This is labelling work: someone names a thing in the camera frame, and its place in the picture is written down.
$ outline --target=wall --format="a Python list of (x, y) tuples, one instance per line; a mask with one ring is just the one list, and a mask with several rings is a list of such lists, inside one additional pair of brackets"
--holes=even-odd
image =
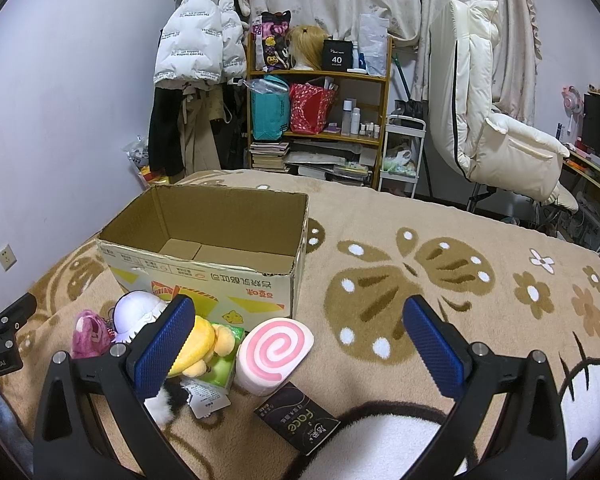
[[(560, 95), (562, 87), (574, 85), (584, 94), (589, 84), (600, 83), (600, 14), (591, 0), (536, 0), (536, 9), (543, 59), (538, 65), (536, 81), (535, 126), (553, 135), (558, 122), (568, 124)], [(411, 83), (415, 58), (406, 52), (401, 53), (400, 58), (405, 77)], [(406, 99), (395, 67), (393, 72), (389, 111), (393, 109), (393, 99)], [(425, 149), (434, 195), (466, 203), (474, 185), (448, 167), (430, 138), (426, 140)], [(420, 176), (416, 193), (428, 195), (424, 168)], [(532, 215), (526, 197), (502, 190), (479, 206), (525, 219)]]
[(140, 191), (121, 148), (147, 132), (173, 0), (8, 0), (0, 11), (0, 311)]

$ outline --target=blue cloth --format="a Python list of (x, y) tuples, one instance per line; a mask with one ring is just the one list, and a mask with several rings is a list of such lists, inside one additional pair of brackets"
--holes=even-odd
[(22, 433), (10, 407), (0, 395), (0, 439), (18, 461), (20, 467), (33, 475), (33, 445)]

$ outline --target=plush blanket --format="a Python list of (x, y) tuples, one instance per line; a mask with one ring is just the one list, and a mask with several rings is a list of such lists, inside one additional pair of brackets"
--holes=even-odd
[[(400, 321), (405, 298), (416, 293), (470, 342), (513, 356), (542, 349), (559, 389), (570, 472), (595, 450), (596, 253), (454, 208), (310, 178), (212, 171), (183, 184), (309, 195), (308, 254), (296, 319), (312, 330), (315, 344), (291, 380), (343, 422), (307, 458), (253, 414), (263, 399), (239, 388), (230, 393), (231, 406), (208, 418), (197, 420), (185, 406), (164, 434), (200, 478), (400, 478), (452, 406)], [(32, 291), (38, 310), (18, 334), (24, 368), (0, 378), (0, 391), (29, 434), (48, 362), (70, 347), (76, 315), (90, 308), (106, 316), (123, 293), (93, 240)], [(137, 468), (106, 403), (99, 399), (97, 406), (121, 462)], [(484, 450), (500, 406), (493, 403), (463, 467)]]

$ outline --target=black eye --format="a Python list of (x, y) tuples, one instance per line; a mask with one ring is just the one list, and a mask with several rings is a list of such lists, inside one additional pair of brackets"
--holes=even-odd
[(576, 445), (573, 446), (571, 450), (571, 460), (574, 462), (584, 455), (584, 452), (587, 450), (587, 446), (589, 445), (589, 441), (582, 437), (579, 441), (576, 442)]

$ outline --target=black box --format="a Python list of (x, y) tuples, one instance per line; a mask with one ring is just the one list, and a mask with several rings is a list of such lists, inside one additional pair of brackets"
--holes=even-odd
[(340, 425), (292, 383), (287, 383), (254, 412), (277, 434), (309, 455)]
[(324, 40), (322, 69), (346, 72), (353, 68), (353, 43), (350, 41)]

